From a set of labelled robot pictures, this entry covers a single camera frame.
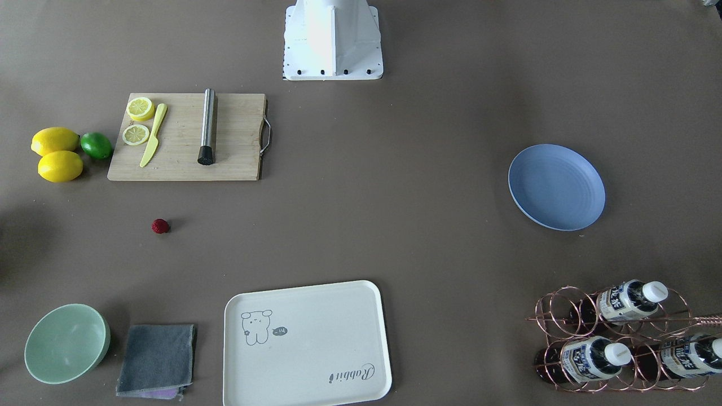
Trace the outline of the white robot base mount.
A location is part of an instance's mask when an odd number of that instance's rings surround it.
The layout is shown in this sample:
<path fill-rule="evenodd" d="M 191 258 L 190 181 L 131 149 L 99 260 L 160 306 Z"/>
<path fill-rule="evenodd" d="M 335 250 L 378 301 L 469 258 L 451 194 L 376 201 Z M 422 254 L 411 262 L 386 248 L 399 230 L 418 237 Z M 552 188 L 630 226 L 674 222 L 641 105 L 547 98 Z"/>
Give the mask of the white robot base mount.
<path fill-rule="evenodd" d="M 384 76 L 379 12 L 366 1 L 297 1 L 286 8 L 284 28 L 284 80 Z"/>

